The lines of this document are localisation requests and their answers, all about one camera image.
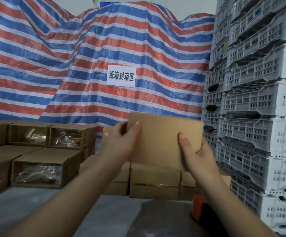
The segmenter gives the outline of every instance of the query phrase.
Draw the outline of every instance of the striped tarp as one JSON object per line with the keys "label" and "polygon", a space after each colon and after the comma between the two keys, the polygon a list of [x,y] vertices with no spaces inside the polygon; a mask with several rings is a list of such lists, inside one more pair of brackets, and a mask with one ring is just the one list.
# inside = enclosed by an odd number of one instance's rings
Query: striped tarp
{"label": "striped tarp", "polygon": [[[130,111],[200,119],[214,18],[147,2],[77,17],[51,0],[0,0],[0,119],[115,125]],[[135,88],[106,85],[137,67]]]}

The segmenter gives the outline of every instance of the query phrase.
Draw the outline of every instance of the plastic bag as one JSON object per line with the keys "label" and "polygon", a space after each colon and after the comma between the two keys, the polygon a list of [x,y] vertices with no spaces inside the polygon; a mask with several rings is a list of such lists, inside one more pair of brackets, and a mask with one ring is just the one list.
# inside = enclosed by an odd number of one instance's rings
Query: plastic bag
{"label": "plastic bag", "polygon": [[60,130],[60,135],[56,138],[56,145],[65,147],[80,147],[82,131]]}
{"label": "plastic bag", "polygon": [[15,183],[59,185],[62,181],[62,166],[29,166],[19,173]]}
{"label": "plastic bag", "polygon": [[26,140],[29,142],[43,143],[46,140],[46,129],[30,128],[26,132]]}

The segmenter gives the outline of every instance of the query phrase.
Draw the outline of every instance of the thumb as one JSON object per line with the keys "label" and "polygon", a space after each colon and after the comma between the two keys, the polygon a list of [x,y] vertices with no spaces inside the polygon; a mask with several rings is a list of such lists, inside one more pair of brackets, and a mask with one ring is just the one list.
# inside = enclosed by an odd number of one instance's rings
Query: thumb
{"label": "thumb", "polygon": [[185,158],[195,157],[195,152],[190,144],[190,141],[187,139],[184,133],[179,134],[179,143],[185,154]]}
{"label": "thumb", "polygon": [[126,134],[124,135],[124,137],[126,139],[128,139],[129,142],[135,142],[139,133],[140,133],[140,130],[141,130],[141,126],[142,124],[140,122],[135,122],[131,127],[130,129],[126,132]]}

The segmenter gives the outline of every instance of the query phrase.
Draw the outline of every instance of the paper sign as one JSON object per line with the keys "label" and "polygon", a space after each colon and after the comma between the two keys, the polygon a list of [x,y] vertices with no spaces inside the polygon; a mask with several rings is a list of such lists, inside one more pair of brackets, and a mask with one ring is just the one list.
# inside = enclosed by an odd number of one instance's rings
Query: paper sign
{"label": "paper sign", "polygon": [[135,87],[136,67],[108,65],[107,85]]}

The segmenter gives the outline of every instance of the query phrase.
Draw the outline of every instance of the right hand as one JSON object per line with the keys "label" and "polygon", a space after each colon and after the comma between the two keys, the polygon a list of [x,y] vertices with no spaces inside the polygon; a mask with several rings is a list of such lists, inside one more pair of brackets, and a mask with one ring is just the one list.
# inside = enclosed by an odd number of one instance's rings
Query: right hand
{"label": "right hand", "polygon": [[185,155],[185,161],[193,178],[204,191],[209,187],[223,182],[218,166],[215,162],[213,151],[207,141],[202,138],[201,149],[194,152],[187,137],[180,133],[179,143]]}

